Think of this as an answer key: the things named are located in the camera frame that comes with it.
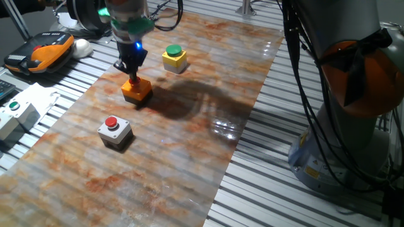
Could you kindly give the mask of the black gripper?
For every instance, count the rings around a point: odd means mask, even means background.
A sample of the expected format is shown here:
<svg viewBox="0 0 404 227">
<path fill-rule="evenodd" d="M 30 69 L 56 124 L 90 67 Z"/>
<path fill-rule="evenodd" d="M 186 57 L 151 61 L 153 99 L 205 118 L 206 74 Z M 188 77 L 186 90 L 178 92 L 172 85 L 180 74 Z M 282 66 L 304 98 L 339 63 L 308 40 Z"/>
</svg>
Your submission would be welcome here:
<svg viewBox="0 0 404 227">
<path fill-rule="evenodd" d="M 148 51 L 143 48 L 141 41 L 132 44 L 118 42 L 117 49 L 119 51 L 119 58 L 113 66 L 117 70 L 127 74 L 131 81 L 139 82 L 138 70 L 143 65 Z"/>
</svg>

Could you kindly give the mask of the person's left hand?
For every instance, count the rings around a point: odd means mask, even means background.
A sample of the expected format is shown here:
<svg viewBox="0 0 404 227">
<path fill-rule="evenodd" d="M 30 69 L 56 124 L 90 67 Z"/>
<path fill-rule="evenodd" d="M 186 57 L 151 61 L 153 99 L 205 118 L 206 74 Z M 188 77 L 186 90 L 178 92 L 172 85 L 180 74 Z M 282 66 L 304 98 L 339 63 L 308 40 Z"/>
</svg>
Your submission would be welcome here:
<svg viewBox="0 0 404 227">
<path fill-rule="evenodd" d="M 38 0 L 41 6 L 45 7 L 53 7 L 59 6 L 60 4 L 64 4 L 64 0 Z"/>
</svg>

